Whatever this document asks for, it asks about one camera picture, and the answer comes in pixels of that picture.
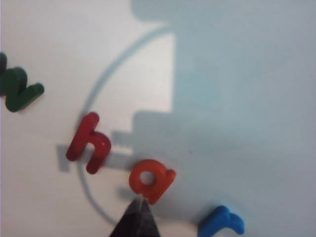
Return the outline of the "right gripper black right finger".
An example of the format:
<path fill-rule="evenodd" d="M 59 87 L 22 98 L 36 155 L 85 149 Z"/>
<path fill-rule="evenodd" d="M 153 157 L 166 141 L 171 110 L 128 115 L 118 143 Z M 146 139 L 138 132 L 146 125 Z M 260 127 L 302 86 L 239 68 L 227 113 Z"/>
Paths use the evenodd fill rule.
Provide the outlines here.
<path fill-rule="evenodd" d="M 146 200 L 143 200 L 141 207 L 141 236 L 160 237 L 158 227 Z"/>

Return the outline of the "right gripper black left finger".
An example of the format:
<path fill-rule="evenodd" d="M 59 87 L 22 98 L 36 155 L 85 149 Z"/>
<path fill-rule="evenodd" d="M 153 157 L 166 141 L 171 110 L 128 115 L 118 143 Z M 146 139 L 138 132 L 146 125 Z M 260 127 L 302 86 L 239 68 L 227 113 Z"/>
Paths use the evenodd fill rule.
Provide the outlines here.
<path fill-rule="evenodd" d="M 140 199 L 134 199 L 125 210 L 121 219 L 109 235 L 109 237 L 133 237 L 136 230 L 139 211 Z"/>

